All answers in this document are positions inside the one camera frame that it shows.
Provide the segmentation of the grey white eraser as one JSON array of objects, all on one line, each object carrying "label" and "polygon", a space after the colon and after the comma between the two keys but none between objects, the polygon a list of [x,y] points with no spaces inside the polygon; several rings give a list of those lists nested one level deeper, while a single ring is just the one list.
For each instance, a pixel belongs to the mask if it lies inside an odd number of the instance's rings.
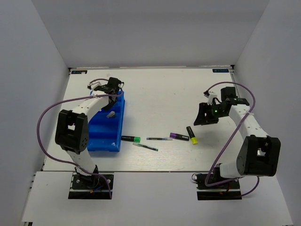
[{"label": "grey white eraser", "polygon": [[107,118],[114,118],[116,117],[116,113],[114,111],[111,111],[109,114],[106,116]]}]

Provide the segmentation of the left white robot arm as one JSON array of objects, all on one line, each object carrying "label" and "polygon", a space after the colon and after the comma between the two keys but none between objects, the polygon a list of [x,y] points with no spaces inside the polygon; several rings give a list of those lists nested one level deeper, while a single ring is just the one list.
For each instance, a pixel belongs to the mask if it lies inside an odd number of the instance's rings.
[{"label": "left white robot arm", "polygon": [[110,110],[123,94],[124,82],[113,77],[106,81],[106,84],[101,79],[89,82],[90,96],[75,108],[60,111],[55,132],[55,143],[71,157],[77,174],[83,176],[83,182],[90,188],[99,184],[99,176],[87,149],[88,123],[97,113]]}]

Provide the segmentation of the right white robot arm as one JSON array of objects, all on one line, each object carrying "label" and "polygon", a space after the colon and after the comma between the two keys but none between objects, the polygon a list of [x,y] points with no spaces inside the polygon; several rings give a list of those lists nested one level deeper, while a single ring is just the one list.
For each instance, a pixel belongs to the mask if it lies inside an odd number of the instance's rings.
[{"label": "right white robot arm", "polygon": [[245,176],[273,177],[277,171],[281,142],[262,129],[252,114],[254,106],[245,98],[239,98],[234,87],[222,88],[218,103],[214,92],[207,90],[204,95],[208,101],[199,104],[194,125],[217,124],[222,117],[233,120],[236,128],[221,153],[225,152],[237,133],[243,139],[238,155],[232,162],[218,163],[221,155],[217,156],[205,178],[205,185],[222,188],[229,181]]}]

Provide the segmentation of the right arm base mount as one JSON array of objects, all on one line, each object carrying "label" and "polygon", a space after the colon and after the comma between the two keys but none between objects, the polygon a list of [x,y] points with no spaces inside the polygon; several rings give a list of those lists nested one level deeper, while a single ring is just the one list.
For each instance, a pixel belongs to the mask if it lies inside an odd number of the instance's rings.
[{"label": "right arm base mount", "polygon": [[242,200],[240,184],[238,181],[230,181],[215,186],[206,186],[205,178],[206,173],[194,173],[191,176],[192,182],[197,185],[198,201]]}]

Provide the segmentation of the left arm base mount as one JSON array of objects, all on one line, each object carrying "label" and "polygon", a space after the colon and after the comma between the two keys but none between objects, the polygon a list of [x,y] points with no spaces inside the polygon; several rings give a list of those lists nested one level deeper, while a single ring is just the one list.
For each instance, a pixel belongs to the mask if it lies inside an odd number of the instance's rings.
[{"label": "left arm base mount", "polygon": [[110,200],[107,183],[103,178],[87,182],[78,174],[73,174],[68,194],[69,200]]}]

